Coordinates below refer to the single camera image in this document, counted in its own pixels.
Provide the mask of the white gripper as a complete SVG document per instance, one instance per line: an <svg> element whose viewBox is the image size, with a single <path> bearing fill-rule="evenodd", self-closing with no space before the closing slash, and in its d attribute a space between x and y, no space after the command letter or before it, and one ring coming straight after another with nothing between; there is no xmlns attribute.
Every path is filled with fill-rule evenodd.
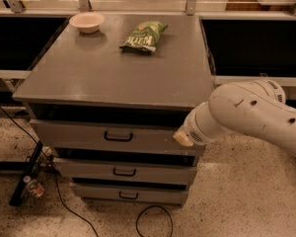
<svg viewBox="0 0 296 237"><path fill-rule="evenodd" d="M208 108L196 108L186 117L184 130L179 129L174 139L185 147L193 144L205 145L213 142L217 137L217 122Z"/></svg>

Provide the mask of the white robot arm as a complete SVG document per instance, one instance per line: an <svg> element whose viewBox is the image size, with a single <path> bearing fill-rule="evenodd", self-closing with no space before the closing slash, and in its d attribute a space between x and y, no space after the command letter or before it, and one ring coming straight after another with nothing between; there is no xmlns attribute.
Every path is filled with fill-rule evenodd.
<svg viewBox="0 0 296 237"><path fill-rule="evenodd" d="M206 145L233 132L274 144L296 157L296 109L270 79L224 84L194 108L174 134L182 146Z"/></svg>

